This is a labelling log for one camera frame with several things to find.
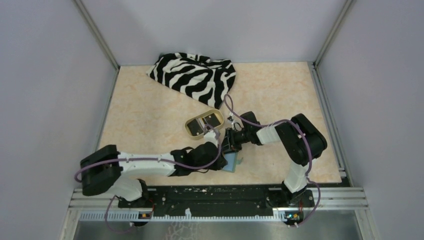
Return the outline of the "green card holder wallet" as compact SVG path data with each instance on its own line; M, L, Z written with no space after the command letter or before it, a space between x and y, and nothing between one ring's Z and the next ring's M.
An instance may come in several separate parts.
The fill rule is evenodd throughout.
M237 165L241 164L243 158L238 158L237 152L229 152L224 154L224 159L227 164L221 169L222 171L234 173L236 171Z

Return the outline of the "beige oval tray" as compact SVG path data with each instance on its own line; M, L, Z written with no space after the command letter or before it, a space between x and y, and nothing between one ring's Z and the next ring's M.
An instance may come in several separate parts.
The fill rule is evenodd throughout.
M203 117L206 117L207 115L210 115L210 114L212 114L212 113L214 113L214 114L216 114L216 115L217 115L218 119L219 119L219 120L220 120L220 122L221 122L221 125L219 125L219 126L217 126L217 127L212 127L212 126L210 126L210 125L208 125L208 124L204 124L204 122L203 122ZM191 121L191 120L193 120L193 119L197 119L197 120L198 120L198 122L201 124L201 126L202 126L202 128L203 128L203 133L202 133L202 134L197 135L197 136L192 136L192 135L190 134L189 129L188 129L188 127L187 127L187 123L188 123L188 122L190 122L190 121ZM224 116L223 116L223 114L222 114L222 113L221 113L218 109L210 109L210 110L207 110L207 111L206 111L206 112L204 112L204 113L201 113L201 114L199 114L199 115L197 115L197 116L195 116L195 117L192 117L192 118L190 118L189 120L187 120L187 121L185 122L185 124L184 124L184 129L186 130L186 132L187 132L188 136L189 136L191 139L193 139L193 140L200 140L200 139L204 136L204 134L205 134L207 131L209 131L211 128L213 128L213 129L215 129L215 130L220 130L223 126L224 126Z

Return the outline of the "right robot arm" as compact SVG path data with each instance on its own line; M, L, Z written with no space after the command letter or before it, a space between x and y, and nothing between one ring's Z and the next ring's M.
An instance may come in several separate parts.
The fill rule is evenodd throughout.
M327 149L324 135L302 113L290 120L261 125L252 111L241 115L242 125L233 119L227 120L231 127L225 129L222 143L224 154L242 150L242 145L251 143L257 146L281 142L292 160L287 177L282 182L281 199L287 206L295 206L306 190L312 162Z

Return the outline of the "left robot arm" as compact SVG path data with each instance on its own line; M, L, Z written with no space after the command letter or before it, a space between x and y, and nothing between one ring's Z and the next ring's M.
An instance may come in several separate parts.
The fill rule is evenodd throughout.
M143 177L185 177L198 171L220 171L227 164L216 142L156 155L126 153L109 144L80 161L74 180L81 184L84 196L112 194L144 207L150 193Z

